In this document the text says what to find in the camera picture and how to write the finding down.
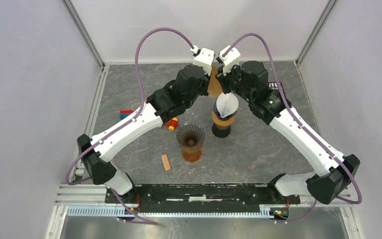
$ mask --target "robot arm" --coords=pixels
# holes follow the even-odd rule
[[[268,82],[268,72],[262,62],[248,61],[239,66],[240,53],[233,48],[226,56],[220,51],[216,58],[221,64],[216,78],[225,94],[233,92],[248,102],[253,114],[285,136],[308,160],[314,171],[306,174],[277,176],[270,182],[283,195],[312,195],[319,202],[329,204],[350,179],[342,167],[309,135],[327,145],[354,175],[360,161],[354,155],[345,156],[321,138],[298,114],[286,99],[291,112],[300,120],[298,125],[286,109],[277,89]]]
[[[143,106],[143,111],[137,118],[134,119],[134,116],[139,109],[92,138],[83,134],[77,139],[81,152],[97,142],[100,143],[82,158],[94,184],[105,184],[115,189],[120,195],[130,191],[134,187],[133,183],[110,161],[136,138],[160,127],[173,117],[183,114],[194,104],[198,96],[208,95],[207,88],[214,51],[206,48],[198,49],[196,46],[191,51],[195,56],[193,64],[185,66],[178,72],[175,80],[168,82],[163,88],[150,95]],[[109,136],[105,141],[101,140],[106,134],[130,120],[131,123]]]

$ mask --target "aluminum frame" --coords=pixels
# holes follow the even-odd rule
[[[330,15],[330,12],[335,7],[338,0],[329,0],[326,7],[324,8],[323,12],[320,15],[320,18],[318,19],[317,23],[314,26],[314,29],[312,30],[310,36],[308,37],[306,43],[304,44],[300,54],[298,55],[297,59],[295,60],[295,63],[297,65],[301,64],[301,62],[304,60],[305,56],[307,55],[308,51],[310,50],[311,46],[313,45],[315,39],[317,38],[319,32],[323,28],[324,23],[326,22],[327,18]]]
[[[87,47],[89,48],[90,52],[92,53],[93,57],[95,58],[97,64],[100,66],[100,68],[105,67],[105,63],[103,59],[100,57],[99,52],[97,51],[97,48],[95,44],[93,43],[89,33],[86,30],[86,27],[84,26],[83,22],[81,21],[80,16],[78,15],[77,10],[75,9],[73,3],[71,0],[62,0],[62,3],[64,4],[65,8],[67,9],[68,13],[70,14],[75,26],[78,29],[78,32],[81,34],[81,37],[83,38],[84,42],[86,43]]]

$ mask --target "black joint housing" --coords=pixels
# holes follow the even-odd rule
[[[80,153],[86,151],[91,146],[90,141],[91,139],[86,134],[77,138]],[[111,163],[101,160],[94,149],[86,153],[82,161],[95,185],[104,184],[115,176],[116,168]]]
[[[343,164],[355,176],[360,160],[353,154],[343,156]],[[306,180],[310,194],[323,204],[330,204],[350,183],[351,180],[341,166],[332,170],[329,174],[319,177],[314,175]]]
[[[207,96],[209,80],[204,70],[196,65],[186,65],[175,80],[168,82],[147,98],[147,103],[156,110],[155,115],[163,123],[179,116],[190,108],[198,96]]]

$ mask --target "wooden block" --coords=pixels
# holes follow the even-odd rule
[[[165,167],[165,171],[171,170],[171,165],[169,164],[168,156],[166,154],[162,155],[163,166]]]

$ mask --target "floor panel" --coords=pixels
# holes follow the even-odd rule
[[[186,64],[140,65],[146,96],[176,77]],[[273,81],[271,67],[269,80]],[[316,125],[298,71],[293,62],[276,62],[286,96],[299,114],[314,129]],[[195,163],[183,160],[176,141],[176,131],[156,128],[126,146],[113,160],[135,183],[209,183],[268,182],[280,173],[312,171],[305,158],[278,132],[252,115],[248,104],[239,99],[239,109],[232,132],[217,138],[211,132],[214,98],[199,97],[183,115],[186,121],[201,125],[206,133],[203,155]],[[135,110],[140,105],[140,91],[134,65],[110,66],[104,87],[94,134],[119,121],[120,110]],[[167,154],[171,165],[165,171],[161,155]]]
[[[292,208],[291,218],[307,209]],[[62,239],[347,239],[339,208],[316,208],[305,220],[274,225],[267,219],[151,218],[158,226],[124,224],[109,217],[67,217]]]

